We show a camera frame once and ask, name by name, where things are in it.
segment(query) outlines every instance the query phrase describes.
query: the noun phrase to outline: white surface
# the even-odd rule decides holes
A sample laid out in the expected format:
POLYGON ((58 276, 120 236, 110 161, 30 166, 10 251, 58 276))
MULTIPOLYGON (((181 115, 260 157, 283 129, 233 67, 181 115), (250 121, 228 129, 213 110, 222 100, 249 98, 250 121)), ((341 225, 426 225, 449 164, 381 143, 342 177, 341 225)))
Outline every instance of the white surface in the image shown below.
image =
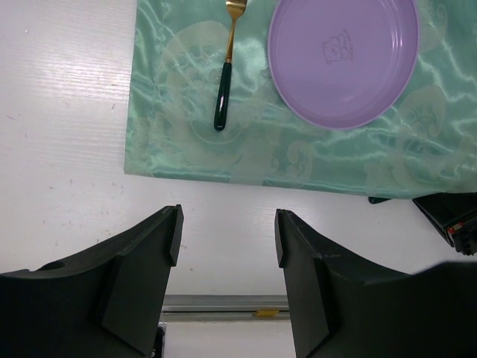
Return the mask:
POLYGON ((393 269, 464 259, 410 201, 124 175, 135 12, 134 0, 0 0, 0 271, 38 269, 167 204, 186 217, 171 294, 285 293, 278 207, 393 269))
POLYGON ((290 321, 169 323, 165 358, 293 358, 290 321))

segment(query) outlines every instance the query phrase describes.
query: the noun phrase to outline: teddy bear print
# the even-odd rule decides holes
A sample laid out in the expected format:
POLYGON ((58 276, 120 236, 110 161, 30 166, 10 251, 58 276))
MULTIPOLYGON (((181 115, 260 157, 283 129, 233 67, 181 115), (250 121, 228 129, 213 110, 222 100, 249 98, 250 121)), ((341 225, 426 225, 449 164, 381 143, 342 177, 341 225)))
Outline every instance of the teddy bear print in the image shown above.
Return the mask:
POLYGON ((336 37, 332 37, 330 41, 324 42, 323 54, 327 64, 349 58, 350 52, 348 51, 344 34, 339 34, 336 37))

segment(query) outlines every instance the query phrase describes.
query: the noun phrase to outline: black device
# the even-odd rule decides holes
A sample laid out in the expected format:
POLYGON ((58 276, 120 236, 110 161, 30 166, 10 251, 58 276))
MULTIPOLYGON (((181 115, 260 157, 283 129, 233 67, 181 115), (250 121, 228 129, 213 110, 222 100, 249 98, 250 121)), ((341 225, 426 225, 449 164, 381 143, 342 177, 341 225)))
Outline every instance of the black device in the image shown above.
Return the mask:
POLYGON ((477 252, 477 193, 434 194, 413 202, 457 252, 477 252))
POLYGON ((158 330, 177 264, 182 208, 38 271, 0 274, 0 357, 143 358, 161 351, 158 330))
POLYGON ((477 263, 404 274, 287 210, 275 234, 297 358, 477 357, 477 263))

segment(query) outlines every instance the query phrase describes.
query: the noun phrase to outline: satin fabric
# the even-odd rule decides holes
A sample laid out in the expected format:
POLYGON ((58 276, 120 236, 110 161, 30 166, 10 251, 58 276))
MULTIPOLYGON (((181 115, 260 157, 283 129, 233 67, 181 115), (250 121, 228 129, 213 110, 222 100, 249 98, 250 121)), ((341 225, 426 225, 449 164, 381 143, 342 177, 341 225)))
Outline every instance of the satin fabric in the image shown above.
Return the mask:
POLYGON ((477 191, 477 1, 419 0, 420 55, 405 92, 369 125, 329 131, 277 94, 266 53, 277 2, 249 0, 219 133, 224 2, 138 0, 126 173, 386 198, 477 191))

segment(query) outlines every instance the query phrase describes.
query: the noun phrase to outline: gold fork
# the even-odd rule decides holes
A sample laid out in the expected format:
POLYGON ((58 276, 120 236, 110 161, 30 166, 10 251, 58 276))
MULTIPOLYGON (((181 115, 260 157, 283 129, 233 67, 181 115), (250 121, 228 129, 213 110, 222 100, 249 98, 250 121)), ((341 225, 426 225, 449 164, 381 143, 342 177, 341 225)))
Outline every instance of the gold fork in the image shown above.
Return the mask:
POLYGON ((227 46, 227 56, 222 68, 221 84, 218 88, 217 105, 215 107, 214 128, 222 131, 227 122, 227 107, 229 105, 230 80, 232 78, 232 53, 233 37, 236 32, 236 23, 245 12, 247 0, 227 0, 227 11, 232 18, 232 29, 230 30, 229 44, 227 46))

